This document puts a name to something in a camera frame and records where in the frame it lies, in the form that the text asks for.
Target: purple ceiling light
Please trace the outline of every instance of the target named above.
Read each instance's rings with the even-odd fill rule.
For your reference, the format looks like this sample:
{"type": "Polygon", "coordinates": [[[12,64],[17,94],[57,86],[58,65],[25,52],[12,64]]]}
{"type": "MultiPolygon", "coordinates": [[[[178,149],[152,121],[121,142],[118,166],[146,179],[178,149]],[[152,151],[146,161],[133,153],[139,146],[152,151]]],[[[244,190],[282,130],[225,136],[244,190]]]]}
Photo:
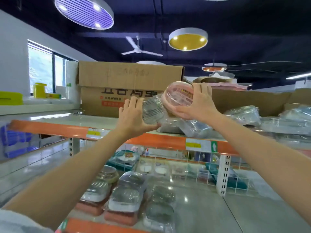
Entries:
{"type": "Polygon", "coordinates": [[[87,28],[109,29],[114,13],[103,0],[55,0],[57,10],[71,21],[87,28]]]}

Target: left hand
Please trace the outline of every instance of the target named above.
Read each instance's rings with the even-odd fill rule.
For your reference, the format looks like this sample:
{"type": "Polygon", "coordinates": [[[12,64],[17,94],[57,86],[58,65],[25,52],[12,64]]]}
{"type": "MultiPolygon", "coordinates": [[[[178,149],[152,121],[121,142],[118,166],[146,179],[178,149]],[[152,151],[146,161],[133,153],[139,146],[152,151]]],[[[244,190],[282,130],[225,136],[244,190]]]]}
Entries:
{"type": "Polygon", "coordinates": [[[131,139],[158,129],[161,124],[148,125],[142,120],[142,102],[144,98],[131,97],[124,102],[124,108],[119,108],[119,119],[115,130],[125,138],[131,139]]]}

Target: shirt sleeve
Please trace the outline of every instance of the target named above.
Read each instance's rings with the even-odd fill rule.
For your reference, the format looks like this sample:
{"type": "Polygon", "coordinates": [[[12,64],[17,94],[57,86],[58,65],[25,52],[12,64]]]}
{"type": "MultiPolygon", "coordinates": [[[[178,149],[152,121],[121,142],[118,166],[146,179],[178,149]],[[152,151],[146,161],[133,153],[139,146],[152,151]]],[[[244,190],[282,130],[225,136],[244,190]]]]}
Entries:
{"type": "Polygon", "coordinates": [[[1,233],[53,233],[52,230],[40,226],[27,216],[0,209],[1,233]]]}

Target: white arrow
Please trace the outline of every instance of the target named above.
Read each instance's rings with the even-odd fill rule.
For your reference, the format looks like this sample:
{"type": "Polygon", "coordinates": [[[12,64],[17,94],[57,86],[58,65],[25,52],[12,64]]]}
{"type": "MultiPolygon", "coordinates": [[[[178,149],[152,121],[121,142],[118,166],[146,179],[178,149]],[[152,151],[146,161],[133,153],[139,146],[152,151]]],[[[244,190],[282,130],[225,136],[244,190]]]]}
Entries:
{"type": "Polygon", "coordinates": [[[217,147],[217,146],[216,146],[216,144],[214,143],[214,144],[213,144],[213,151],[214,151],[214,152],[216,152],[216,147],[217,147]]]}

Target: price tag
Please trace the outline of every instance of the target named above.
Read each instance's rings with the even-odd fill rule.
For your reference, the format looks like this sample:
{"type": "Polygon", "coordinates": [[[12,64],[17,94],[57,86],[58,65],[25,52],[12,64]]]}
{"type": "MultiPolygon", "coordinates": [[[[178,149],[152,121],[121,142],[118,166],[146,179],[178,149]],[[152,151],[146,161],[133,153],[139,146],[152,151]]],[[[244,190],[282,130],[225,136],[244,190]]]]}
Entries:
{"type": "Polygon", "coordinates": [[[217,141],[186,138],[186,150],[200,151],[206,153],[218,152],[218,145],[217,141]]]}
{"type": "Polygon", "coordinates": [[[89,130],[86,134],[86,137],[92,138],[92,139],[101,139],[104,136],[106,136],[109,132],[110,132],[110,130],[89,128],[89,130]]]}

